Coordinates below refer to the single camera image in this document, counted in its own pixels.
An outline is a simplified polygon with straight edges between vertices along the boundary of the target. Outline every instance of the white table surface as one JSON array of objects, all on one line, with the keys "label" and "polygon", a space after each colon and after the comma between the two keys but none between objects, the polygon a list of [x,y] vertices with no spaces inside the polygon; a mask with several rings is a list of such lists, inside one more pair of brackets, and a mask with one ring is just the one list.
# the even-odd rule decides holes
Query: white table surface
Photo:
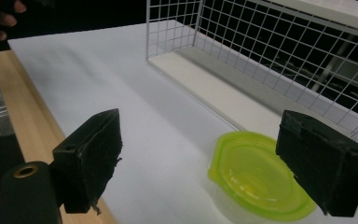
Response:
[{"label": "white table surface", "polygon": [[9,44],[65,135],[120,110],[123,160],[103,195],[118,223],[230,223],[206,174],[215,139],[235,128],[147,65],[144,24]]}]

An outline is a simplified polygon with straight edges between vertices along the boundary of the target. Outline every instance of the green plastic container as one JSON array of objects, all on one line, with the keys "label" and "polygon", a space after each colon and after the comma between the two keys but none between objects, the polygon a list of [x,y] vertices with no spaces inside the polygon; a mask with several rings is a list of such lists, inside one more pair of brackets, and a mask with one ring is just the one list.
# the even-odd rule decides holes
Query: green plastic container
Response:
[{"label": "green plastic container", "polygon": [[314,201],[275,154],[276,141],[259,133],[233,132],[216,143],[208,176],[240,207],[280,222],[300,220]]}]

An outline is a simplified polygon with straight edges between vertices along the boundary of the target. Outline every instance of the wooden board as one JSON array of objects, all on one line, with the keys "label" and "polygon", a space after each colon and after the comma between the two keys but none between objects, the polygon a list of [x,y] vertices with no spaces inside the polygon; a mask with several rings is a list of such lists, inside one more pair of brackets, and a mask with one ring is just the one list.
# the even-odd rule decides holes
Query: wooden board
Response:
[{"label": "wooden board", "polygon": [[[13,51],[0,52],[0,90],[26,161],[53,161],[51,150],[64,138],[60,127],[28,78]],[[68,215],[62,212],[63,224],[116,223],[103,200],[99,216],[91,209],[87,214]]]}]

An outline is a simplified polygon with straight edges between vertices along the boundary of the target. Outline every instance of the metal rack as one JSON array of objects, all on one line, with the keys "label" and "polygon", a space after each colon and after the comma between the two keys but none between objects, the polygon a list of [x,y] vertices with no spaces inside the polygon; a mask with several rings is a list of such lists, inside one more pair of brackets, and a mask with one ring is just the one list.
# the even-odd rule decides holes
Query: metal rack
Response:
[{"label": "metal rack", "polygon": [[184,49],[234,68],[222,78],[236,88],[250,77],[358,141],[358,1],[148,0],[147,59]]}]

